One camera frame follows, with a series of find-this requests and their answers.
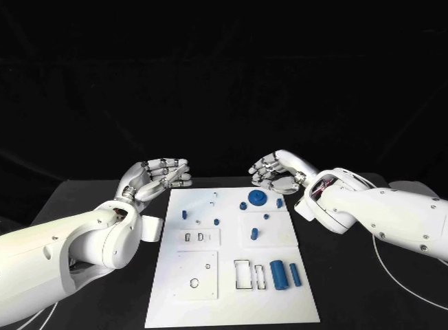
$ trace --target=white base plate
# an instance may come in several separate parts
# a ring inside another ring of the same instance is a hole
[[[172,190],[146,328],[320,322],[299,247],[245,248],[241,246],[241,215],[251,212],[289,214],[286,206],[277,209],[277,198],[284,200],[284,197],[274,192],[265,191],[268,202],[264,206],[254,206],[248,202],[247,197],[254,189]],[[245,211],[240,209],[242,201],[248,204]],[[183,210],[188,211],[186,220],[182,217]],[[215,226],[215,219],[219,219],[218,226]],[[283,216],[278,219],[291,222],[290,217]],[[183,251],[202,251],[202,248],[193,246],[183,248],[179,239],[181,230],[212,228],[221,229],[221,245],[212,246],[208,250],[211,253],[218,252],[218,299],[209,297],[209,300],[181,300],[173,296],[173,292],[176,284],[182,280],[185,282],[189,276],[173,275],[176,267],[181,267],[175,262],[176,255]],[[238,259],[248,259],[251,262],[253,290],[237,289],[234,260]],[[270,266],[274,260],[283,260],[289,277],[290,287],[281,291],[276,290],[274,286]],[[290,263],[297,264],[301,287],[294,285]],[[265,290],[257,289],[255,265],[263,265]]]

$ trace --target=oval hole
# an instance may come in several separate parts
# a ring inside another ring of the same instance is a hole
[[[199,286],[198,278],[192,279],[191,285],[193,289]]]
[[[47,257],[48,260],[51,260],[51,258],[52,258],[52,251],[51,251],[51,248],[50,248],[48,245],[44,247],[44,256]]]

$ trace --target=robotic arm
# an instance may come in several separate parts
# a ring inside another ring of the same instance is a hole
[[[290,172],[276,180],[276,175]],[[319,172],[286,150],[267,155],[250,169],[253,183],[277,193],[306,188],[296,211],[345,234],[355,222],[381,240],[448,261],[448,201],[378,188],[360,175],[336,168]]]
[[[188,171],[186,159],[137,163],[94,211],[0,236],[0,327],[126,267],[140,240],[159,240],[163,220],[140,212],[168,188],[192,185]]]

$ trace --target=black table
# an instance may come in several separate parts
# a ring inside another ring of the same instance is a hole
[[[386,186],[379,175],[365,176],[378,186]],[[193,188],[251,186],[248,177],[193,178],[193,183]],[[117,184],[119,181],[64,182],[34,224],[93,210],[113,198]],[[301,192],[286,196],[290,206],[300,196]],[[166,219],[169,199],[170,191],[156,198],[143,213]],[[348,233],[339,235],[317,221],[309,222],[293,207],[290,213],[322,323],[251,325],[240,326],[241,329],[448,329],[448,311],[417,299],[392,281],[363,226],[356,223]],[[386,266],[402,283],[448,306],[448,268],[434,258],[388,243],[379,242],[379,248]],[[129,266],[60,302],[45,330],[145,328],[159,249],[160,243],[140,243]],[[50,310],[28,329],[39,329]],[[24,323],[3,329],[16,329]]]

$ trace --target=blue knob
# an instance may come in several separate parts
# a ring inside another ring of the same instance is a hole
[[[251,239],[255,241],[257,240],[257,235],[260,234],[260,231],[257,230],[257,228],[253,228],[253,235],[251,235]]]
[[[267,194],[261,190],[250,192],[250,203],[255,206],[263,206],[267,203]]]

